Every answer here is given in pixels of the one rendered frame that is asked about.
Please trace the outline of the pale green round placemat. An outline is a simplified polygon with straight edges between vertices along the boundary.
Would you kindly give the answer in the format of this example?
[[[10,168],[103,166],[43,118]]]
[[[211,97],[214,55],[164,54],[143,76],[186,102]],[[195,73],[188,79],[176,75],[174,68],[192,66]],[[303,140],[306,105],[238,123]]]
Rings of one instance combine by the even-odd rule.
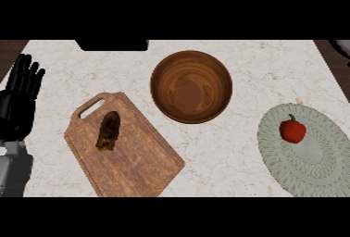
[[[279,133],[289,115],[306,126],[298,143]],[[322,112],[291,103],[275,106],[260,120],[257,142],[267,171],[294,196],[350,197],[350,139]]]

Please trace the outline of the dark brown eggplant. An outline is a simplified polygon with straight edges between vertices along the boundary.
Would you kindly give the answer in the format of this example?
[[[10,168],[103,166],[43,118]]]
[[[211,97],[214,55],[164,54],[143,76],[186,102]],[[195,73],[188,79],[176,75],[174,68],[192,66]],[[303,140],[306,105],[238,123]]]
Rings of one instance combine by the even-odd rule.
[[[111,111],[106,113],[102,119],[99,139],[96,141],[96,147],[100,151],[114,150],[118,136],[120,136],[120,113],[117,111]]]

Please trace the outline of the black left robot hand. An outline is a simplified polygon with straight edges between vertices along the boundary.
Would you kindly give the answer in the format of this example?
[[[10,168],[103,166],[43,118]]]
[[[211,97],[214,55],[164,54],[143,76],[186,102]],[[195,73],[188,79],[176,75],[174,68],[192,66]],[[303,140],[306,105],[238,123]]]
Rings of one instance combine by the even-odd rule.
[[[0,91],[0,141],[22,141],[33,128],[35,100],[46,70],[21,54],[9,73],[6,89]]]

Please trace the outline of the pale purple round object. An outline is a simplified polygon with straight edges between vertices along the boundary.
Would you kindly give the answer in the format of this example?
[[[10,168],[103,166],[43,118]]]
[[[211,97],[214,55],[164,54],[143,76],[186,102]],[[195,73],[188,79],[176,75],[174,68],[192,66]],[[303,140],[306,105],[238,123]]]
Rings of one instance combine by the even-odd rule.
[[[350,59],[350,40],[329,40],[337,52]]]

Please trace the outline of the wooden cutting board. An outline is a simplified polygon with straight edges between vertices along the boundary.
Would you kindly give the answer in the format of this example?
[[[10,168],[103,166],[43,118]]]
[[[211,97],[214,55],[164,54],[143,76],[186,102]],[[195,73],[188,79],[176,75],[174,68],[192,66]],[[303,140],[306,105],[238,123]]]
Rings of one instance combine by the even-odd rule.
[[[96,147],[102,119],[120,114],[120,136],[111,151]],[[157,196],[185,161],[124,93],[100,93],[75,109],[65,141],[96,194]]]

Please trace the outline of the brown wooden bowl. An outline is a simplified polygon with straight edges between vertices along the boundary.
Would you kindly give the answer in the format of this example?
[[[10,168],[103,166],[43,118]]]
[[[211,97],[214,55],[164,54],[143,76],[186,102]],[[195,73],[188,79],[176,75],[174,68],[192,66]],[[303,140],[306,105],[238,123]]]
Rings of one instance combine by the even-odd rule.
[[[185,124],[199,124],[225,111],[232,96],[232,78],[219,59],[186,50],[157,64],[151,95],[162,114]]]

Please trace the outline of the black appliance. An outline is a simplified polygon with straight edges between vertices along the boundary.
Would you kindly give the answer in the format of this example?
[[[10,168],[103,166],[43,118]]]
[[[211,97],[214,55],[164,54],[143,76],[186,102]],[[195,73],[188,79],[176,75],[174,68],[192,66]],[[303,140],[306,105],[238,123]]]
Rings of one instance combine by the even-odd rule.
[[[84,51],[146,51],[146,40],[78,40]]]

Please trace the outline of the red bell pepper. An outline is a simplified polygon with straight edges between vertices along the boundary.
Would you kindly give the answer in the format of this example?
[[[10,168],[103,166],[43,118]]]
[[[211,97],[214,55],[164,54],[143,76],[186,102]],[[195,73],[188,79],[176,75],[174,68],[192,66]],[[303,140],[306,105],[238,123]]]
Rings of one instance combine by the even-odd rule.
[[[292,114],[288,115],[289,120],[281,122],[279,133],[282,139],[289,143],[298,143],[304,139],[306,126],[298,122]]]

